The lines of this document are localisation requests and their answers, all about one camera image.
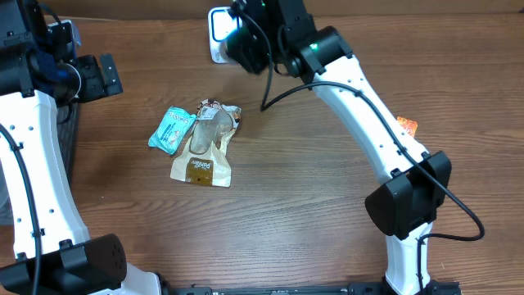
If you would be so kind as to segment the teal tissue pack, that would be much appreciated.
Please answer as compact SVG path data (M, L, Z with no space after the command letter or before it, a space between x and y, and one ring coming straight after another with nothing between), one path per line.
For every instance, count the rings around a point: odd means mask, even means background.
M174 155L196 118L196 115L189 114L182 108L170 107L156 131L149 138L148 146Z

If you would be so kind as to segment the beige brown snack pouch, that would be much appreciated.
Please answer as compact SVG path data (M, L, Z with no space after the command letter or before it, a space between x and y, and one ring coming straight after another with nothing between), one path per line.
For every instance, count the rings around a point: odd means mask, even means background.
M196 124L180 156L174 159L170 178L190 184L228 188L232 168L228 144L242 118L242 109L212 99L201 102Z

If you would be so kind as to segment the orange snack packet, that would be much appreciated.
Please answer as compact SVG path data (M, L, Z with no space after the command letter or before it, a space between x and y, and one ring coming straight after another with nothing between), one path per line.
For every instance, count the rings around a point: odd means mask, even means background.
M397 117L397 122L400 124L400 126L411 136L415 137L415 134L418 129L418 122L415 120L410 120L407 118L404 118L402 116Z

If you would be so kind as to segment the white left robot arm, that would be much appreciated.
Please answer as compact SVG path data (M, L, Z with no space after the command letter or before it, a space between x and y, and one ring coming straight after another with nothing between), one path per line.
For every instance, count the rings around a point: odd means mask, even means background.
M74 24L48 24L50 12L36 1L1 3L1 166L16 257L1 284L15 294L166 294L158 274L127 262L117 236L90 236L72 198L57 111L123 88L113 57L78 56Z

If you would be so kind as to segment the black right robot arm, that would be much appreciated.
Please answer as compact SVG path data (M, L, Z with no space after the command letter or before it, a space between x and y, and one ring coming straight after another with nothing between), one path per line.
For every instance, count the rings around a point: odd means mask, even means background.
M451 164L430 153L389 112L359 60L333 27L318 29L301 1L235 1L229 12L242 26L223 42L225 54L258 74L284 65L338 116L364 151L379 184L366 210L386 237L382 281L352 283L351 294L457 294L456 283L431 279L427 245L445 199Z

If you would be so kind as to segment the white barcode scanner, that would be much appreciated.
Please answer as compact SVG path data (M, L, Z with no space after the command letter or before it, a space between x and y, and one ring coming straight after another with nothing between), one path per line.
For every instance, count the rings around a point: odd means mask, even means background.
M207 19L212 61L216 64L228 63L228 57L221 49L222 43L232 32L242 27L242 21L229 14L229 7L210 9Z

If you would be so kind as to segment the grey plastic basket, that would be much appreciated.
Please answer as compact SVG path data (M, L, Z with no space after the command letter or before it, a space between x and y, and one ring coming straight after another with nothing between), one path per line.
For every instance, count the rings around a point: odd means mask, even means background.
M71 107L71 110L72 113L69 120L64 124L57 126L61 156L69 183L72 181L76 141L78 138L79 104L74 104ZM3 170L1 170L1 226L4 225L13 225L13 217L5 176Z

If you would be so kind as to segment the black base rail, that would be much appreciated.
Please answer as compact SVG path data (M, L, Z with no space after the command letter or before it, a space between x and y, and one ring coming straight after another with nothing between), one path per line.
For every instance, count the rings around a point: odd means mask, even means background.
M383 283L352 283L347 286L314 286L302 288L175 288L176 295L374 295L394 294Z

